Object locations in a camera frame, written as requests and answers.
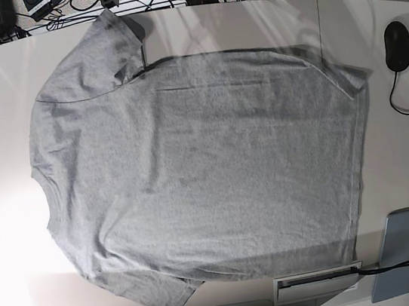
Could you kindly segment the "grey T-shirt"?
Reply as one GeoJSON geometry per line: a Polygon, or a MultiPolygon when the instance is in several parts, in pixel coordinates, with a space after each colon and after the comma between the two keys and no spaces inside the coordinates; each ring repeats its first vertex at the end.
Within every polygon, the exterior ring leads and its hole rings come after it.
{"type": "Polygon", "coordinates": [[[40,90],[32,178],[48,230],[89,283],[184,306],[205,281],[353,260],[366,74],[304,51],[143,62],[104,11],[40,90]]]}

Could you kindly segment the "black computer mouse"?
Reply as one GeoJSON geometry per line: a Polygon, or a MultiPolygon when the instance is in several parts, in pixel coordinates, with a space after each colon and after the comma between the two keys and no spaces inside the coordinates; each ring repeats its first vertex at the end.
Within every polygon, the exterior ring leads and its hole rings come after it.
{"type": "Polygon", "coordinates": [[[386,65],[393,72],[403,72],[409,66],[409,31],[400,21],[389,23],[384,32],[386,65]]]}

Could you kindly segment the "black device with label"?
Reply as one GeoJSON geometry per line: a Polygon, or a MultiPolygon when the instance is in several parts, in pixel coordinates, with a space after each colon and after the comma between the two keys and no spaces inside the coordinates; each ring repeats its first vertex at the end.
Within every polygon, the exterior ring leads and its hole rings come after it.
{"type": "Polygon", "coordinates": [[[36,22],[45,18],[51,12],[51,0],[22,0],[28,15],[36,22]]]}

